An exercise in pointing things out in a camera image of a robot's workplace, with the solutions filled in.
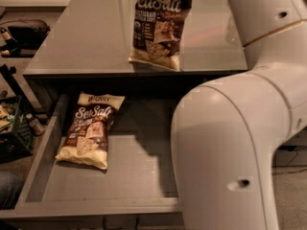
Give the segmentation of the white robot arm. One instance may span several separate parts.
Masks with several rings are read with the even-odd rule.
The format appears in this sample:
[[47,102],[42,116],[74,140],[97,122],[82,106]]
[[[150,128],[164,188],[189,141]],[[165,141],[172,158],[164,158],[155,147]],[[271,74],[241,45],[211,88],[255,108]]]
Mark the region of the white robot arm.
[[307,123],[306,0],[228,0],[246,72],[178,103],[171,149],[187,230],[279,230],[275,151]]

